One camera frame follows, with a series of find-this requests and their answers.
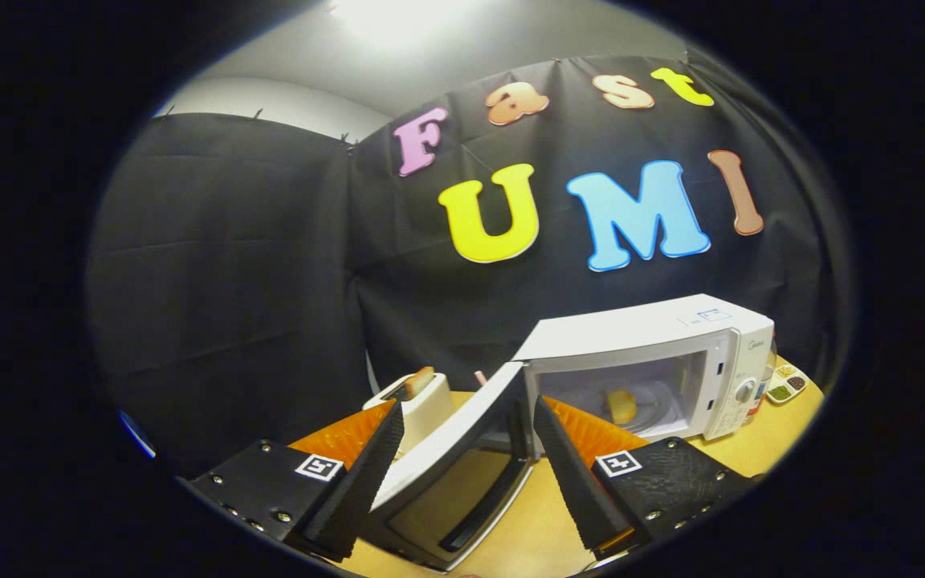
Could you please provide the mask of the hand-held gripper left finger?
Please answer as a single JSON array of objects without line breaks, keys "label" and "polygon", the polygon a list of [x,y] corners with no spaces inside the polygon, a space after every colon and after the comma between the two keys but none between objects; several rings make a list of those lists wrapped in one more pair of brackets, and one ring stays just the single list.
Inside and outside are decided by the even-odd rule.
[{"label": "hand-held gripper left finger", "polygon": [[258,439],[177,482],[253,535],[341,562],[352,554],[403,434],[401,402],[385,400],[297,442]]}]

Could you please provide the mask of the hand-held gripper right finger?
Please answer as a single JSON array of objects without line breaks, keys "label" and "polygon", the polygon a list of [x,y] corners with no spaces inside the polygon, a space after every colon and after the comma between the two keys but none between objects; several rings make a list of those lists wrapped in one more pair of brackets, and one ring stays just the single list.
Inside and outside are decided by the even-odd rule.
[{"label": "hand-held gripper right finger", "polygon": [[533,425],[577,534],[599,562],[682,534],[760,483],[680,437],[647,442],[551,397],[537,396]]}]

